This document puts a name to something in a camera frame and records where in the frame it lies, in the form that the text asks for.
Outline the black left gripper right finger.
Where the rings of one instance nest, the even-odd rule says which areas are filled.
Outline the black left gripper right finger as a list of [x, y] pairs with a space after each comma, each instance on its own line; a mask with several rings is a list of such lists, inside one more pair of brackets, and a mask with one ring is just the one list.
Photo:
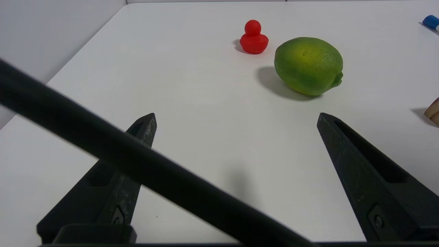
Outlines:
[[333, 115], [317, 129], [369, 243], [437, 243], [439, 198]]

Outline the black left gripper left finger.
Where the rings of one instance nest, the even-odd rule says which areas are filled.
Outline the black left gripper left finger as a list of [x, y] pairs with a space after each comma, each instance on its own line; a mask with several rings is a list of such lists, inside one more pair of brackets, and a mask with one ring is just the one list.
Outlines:
[[37, 224], [42, 244], [133, 244], [141, 184], [97, 161]]

